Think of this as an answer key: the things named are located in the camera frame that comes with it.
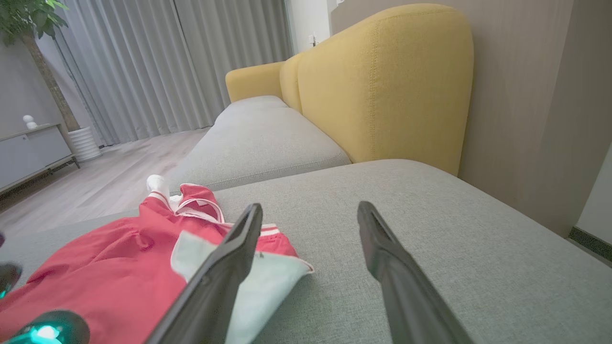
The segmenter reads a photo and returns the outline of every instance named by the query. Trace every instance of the white figurine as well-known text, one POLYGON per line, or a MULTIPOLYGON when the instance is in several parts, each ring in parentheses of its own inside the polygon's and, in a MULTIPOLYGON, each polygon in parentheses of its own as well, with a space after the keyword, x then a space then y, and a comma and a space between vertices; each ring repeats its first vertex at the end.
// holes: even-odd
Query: white figurine
POLYGON ((28 127, 28 129, 34 129, 38 127, 36 122, 34 122, 34 118, 28 114, 26 116, 23 116, 23 121, 26 123, 26 127, 28 127))

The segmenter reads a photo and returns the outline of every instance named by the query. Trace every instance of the curtain fold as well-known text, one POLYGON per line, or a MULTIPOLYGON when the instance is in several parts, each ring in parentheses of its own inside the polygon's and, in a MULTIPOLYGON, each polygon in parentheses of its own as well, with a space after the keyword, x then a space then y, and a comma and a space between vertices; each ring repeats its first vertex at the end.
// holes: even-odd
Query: curtain fold
POLYGON ((107 144, 206 127, 225 74, 291 56, 282 0, 65 0, 58 47, 107 144))

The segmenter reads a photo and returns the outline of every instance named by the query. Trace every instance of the glowing teal light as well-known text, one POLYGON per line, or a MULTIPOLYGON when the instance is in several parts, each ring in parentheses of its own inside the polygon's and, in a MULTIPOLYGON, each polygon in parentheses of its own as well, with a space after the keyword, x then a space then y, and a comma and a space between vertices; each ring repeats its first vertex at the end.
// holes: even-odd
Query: glowing teal light
POLYGON ((62 344, 57 337, 59 331, 53 326, 43 326, 40 329, 33 329, 30 332, 30 339, 34 344, 62 344))

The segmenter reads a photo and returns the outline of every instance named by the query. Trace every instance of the white plant pot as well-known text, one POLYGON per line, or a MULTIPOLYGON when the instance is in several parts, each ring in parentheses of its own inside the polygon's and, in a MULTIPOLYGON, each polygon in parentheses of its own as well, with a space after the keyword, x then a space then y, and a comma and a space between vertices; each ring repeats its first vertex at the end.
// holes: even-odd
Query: white plant pot
POLYGON ((69 132, 68 136, 76 149, 76 160, 85 162, 102 156, 102 151, 95 143, 91 127, 69 132))

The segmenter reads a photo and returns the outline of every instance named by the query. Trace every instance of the dark baseboard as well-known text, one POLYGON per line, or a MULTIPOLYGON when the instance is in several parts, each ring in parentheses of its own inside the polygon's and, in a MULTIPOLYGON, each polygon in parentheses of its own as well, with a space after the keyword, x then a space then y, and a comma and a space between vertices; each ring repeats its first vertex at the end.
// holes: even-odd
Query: dark baseboard
POLYGON ((607 242, 590 235, 578 227, 572 228, 568 238, 595 252, 604 259, 612 261, 612 245, 607 242))

